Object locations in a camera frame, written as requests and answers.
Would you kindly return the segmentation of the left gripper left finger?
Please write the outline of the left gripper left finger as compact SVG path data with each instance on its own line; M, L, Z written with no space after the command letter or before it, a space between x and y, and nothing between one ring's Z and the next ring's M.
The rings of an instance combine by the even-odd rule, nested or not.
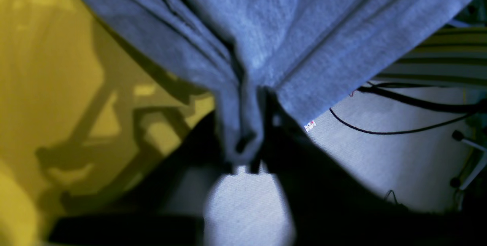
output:
M68 246L202 246L205 206L224 175L214 111L134 188L100 208L65 216L48 242Z

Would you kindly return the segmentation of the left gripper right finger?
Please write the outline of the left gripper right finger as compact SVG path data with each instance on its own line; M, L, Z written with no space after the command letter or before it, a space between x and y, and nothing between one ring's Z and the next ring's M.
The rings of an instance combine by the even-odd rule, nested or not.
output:
M315 145L268 88L258 90L261 162L278 178L289 207L294 246L485 246L486 209L417 212L365 188Z

